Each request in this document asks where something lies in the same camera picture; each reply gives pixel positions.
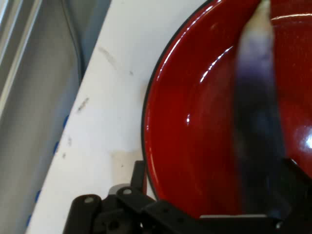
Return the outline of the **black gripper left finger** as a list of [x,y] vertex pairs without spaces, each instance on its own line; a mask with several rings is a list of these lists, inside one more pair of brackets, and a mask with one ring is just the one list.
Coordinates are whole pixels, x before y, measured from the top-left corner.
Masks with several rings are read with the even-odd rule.
[[165,200],[147,196],[144,161],[136,161],[130,184],[115,186],[105,199],[75,198],[66,234],[276,234],[281,222],[261,215],[192,218]]

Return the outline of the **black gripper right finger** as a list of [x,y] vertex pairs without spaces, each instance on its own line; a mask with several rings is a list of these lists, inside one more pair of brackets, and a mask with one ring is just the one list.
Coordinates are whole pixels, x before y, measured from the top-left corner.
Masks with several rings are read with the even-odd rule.
[[281,226],[282,234],[312,232],[312,179],[292,159],[283,160],[282,194],[291,211]]

